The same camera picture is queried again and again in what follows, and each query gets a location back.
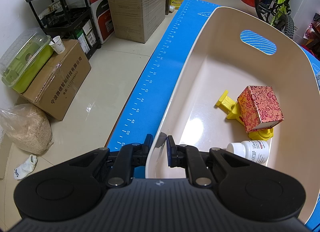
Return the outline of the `large taped cardboard box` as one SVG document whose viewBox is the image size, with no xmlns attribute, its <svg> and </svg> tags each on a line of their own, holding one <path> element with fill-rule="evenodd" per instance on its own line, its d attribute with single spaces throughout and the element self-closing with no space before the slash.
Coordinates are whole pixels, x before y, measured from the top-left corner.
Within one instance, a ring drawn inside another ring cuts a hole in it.
<svg viewBox="0 0 320 232">
<path fill-rule="evenodd" d="M 108 0 L 117 38 L 146 43 L 165 18 L 165 0 Z"/>
</svg>

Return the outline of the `blue silicone baking mat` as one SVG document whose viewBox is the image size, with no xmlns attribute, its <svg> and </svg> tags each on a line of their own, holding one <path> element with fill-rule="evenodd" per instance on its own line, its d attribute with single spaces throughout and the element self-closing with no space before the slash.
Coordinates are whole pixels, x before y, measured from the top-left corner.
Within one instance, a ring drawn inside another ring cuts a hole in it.
<svg viewBox="0 0 320 232">
<path fill-rule="evenodd" d="M 201 0 L 186 0 L 183 3 L 132 91 L 108 142 L 111 150 L 119 150 L 122 145 L 132 142 L 142 142 L 147 134 L 153 135 L 155 140 L 189 52 L 206 21 L 218 7 Z M 319 60 L 302 50 L 311 63 L 319 88 Z M 146 177 L 145 170 L 146 167 L 140 167 L 135 175 Z M 304 223 L 310 230 L 319 231 L 319 194 L 311 217 Z"/>
</svg>

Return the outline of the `white paper cup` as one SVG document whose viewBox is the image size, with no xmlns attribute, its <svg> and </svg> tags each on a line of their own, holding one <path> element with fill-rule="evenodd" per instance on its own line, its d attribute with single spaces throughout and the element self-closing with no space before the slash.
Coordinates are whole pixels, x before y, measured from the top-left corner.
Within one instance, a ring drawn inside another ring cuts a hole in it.
<svg viewBox="0 0 320 232">
<path fill-rule="evenodd" d="M 57 53 L 61 54 L 65 51 L 65 46 L 60 36 L 56 36 L 50 40 L 49 46 Z"/>
</svg>

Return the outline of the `beige plastic storage bin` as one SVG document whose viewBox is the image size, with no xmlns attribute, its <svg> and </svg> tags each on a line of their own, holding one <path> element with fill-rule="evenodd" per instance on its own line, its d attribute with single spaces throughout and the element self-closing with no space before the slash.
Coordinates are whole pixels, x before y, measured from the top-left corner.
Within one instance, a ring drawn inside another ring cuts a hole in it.
<svg viewBox="0 0 320 232">
<path fill-rule="evenodd" d="M 289 37 L 230 7 L 210 15 L 189 52 L 146 163 L 147 178 L 183 178 L 168 166 L 163 140 L 208 151 L 247 140 L 245 128 L 215 104 L 236 100 L 247 86 L 271 86 L 284 114 L 268 141 L 266 166 L 297 179 L 306 191 L 299 219 L 307 222 L 319 194 L 319 88 L 309 59 Z"/>
</svg>

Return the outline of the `black metal shelf rack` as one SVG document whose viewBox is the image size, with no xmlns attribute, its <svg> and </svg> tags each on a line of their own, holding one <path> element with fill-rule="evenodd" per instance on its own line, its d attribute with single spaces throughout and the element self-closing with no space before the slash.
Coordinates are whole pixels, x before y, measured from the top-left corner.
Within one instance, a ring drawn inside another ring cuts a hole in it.
<svg viewBox="0 0 320 232">
<path fill-rule="evenodd" d="M 40 28 L 48 36 L 78 40 L 88 59 L 101 48 L 88 0 L 82 0 L 84 4 L 79 7 L 68 4 L 67 0 L 50 0 L 47 14 L 36 11 L 33 4 L 36 0 L 25 1 L 29 4 Z"/>
</svg>

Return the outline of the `red floral patterned box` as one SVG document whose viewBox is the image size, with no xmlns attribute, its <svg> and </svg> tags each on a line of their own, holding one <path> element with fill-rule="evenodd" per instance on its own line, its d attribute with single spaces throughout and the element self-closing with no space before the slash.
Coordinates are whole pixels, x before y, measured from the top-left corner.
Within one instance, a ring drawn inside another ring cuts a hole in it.
<svg viewBox="0 0 320 232">
<path fill-rule="evenodd" d="M 271 129 L 284 120 L 271 86 L 247 86 L 237 102 L 247 133 Z"/>
</svg>

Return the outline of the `white sock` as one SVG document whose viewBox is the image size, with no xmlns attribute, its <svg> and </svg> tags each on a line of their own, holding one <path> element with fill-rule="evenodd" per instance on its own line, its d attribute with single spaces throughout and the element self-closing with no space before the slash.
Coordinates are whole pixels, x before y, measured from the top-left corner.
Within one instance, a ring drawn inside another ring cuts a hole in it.
<svg viewBox="0 0 320 232">
<path fill-rule="evenodd" d="M 23 164 L 20 164 L 20 166 L 14 169 L 14 178 L 16 180 L 24 179 L 26 176 L 28 176 L 30 173 L 34 171 L 37 162 L 37 156 L 31 154 Z"/>
</svg>

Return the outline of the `yellow plastic toy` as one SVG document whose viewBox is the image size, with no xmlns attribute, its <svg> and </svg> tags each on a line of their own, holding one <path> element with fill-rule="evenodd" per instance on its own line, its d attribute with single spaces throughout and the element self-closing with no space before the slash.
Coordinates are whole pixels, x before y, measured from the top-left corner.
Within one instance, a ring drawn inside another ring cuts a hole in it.
<svg viewBox="0 0 320 232">
<path fill-rule="evenodd" d="M 240 112 L 239 104 L 228 96 L 228 90 L 225 90 L 215 104 L 217 107 L 223 109 L 226 113 L 226 119 L 237 120 L 244 126 L 242 114 Z M 263 129 L 260 131 L 253 131 L 248 133 L 251 140 L 269 140 L 273 137 L 273 129 Z"/>
</svg>

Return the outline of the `green clear lidded container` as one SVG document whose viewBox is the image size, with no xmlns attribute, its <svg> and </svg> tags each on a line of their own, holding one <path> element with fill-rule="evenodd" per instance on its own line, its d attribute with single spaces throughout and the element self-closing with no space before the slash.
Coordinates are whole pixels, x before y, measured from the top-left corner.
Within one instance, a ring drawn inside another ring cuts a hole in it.
<svg viewBox="0 0 320 232">
<path fill-rule="evenodd" d="M 1 57 L 2 82 L 23 93 L 53 54 L 50 36 L 39 27 L 25 30 Z"/>
</svg>

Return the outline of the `red white appliance box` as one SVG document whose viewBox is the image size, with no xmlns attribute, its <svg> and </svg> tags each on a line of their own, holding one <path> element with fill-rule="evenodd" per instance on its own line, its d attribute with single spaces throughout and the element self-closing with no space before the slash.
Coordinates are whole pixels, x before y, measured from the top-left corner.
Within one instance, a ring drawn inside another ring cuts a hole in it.
<svg viewBox="0 0 320 232">
<path fill-rule="evenodd" d="M 89 0 L 91 12 L 101 44 L 114 32 L 108 0 Z"/>
</svg>

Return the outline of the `low cardboard box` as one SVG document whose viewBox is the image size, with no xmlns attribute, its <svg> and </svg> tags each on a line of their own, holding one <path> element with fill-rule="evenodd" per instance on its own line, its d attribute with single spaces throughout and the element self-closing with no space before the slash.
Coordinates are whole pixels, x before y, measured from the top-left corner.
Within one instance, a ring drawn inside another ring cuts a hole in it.
<svg viewBox="0 0 320 232">
<path fill-rule="evenodd" d="M 21 96 L 45 113 L 62 121 L 91 70 L 78 40 L 63 41 L 65 51 L 54 53 Z"/>
</svg>

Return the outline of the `white freezer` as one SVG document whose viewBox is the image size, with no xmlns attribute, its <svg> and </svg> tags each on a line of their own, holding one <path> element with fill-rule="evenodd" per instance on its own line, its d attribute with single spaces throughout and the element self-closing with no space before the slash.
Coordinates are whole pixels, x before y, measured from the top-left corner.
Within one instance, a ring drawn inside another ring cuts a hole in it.
<svg viewBox="0 0 320 232">
<path fill-rule="evenodd" d="M 304 44 L 304 33 L 313 21 L 316 13 L 319 13 L 319 0 L 290 0 L 291 17 L 295 24 L 293 40 L 297 44 Z"/>
</svg>

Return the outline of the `white pill bottle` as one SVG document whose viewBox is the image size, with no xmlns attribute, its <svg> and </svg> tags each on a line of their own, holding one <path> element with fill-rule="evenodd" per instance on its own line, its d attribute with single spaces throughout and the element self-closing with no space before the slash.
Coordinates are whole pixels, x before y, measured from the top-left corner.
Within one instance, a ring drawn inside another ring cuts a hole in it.
<svg viewBox="0 0 320 232">
<path fill-rule="evenodd" d="M 264 140 L 231 142 L 226 150 L 258 164 L 266 163 L 269 157 L 269 144 Z"/>
</svg>

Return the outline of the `green black bicycle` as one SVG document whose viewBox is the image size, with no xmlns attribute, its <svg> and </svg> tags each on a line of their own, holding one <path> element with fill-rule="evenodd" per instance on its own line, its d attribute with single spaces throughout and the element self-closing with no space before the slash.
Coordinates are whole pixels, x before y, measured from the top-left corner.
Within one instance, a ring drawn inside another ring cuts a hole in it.
<svg viewBox="0 0 320 232">
<path fill-rule="evenodd" d="M 293 38 L 295 24 L 291 17 L 290 0 L 254 0 L 258 18 Z"/>
</svg>

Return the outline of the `bag of wood shavings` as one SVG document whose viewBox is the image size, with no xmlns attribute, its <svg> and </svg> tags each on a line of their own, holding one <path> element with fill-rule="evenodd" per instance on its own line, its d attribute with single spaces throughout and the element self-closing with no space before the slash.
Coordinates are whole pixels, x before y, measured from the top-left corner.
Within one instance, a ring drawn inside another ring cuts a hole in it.
<svg viewBox="0 0 320 232">
<path fill-rule="evenodd" d="M 42 155 L 53 144 L 46 114 L 31 103 L 1 109 L 1 127 L 18 148 L 31 154 Z"/>
</svg>

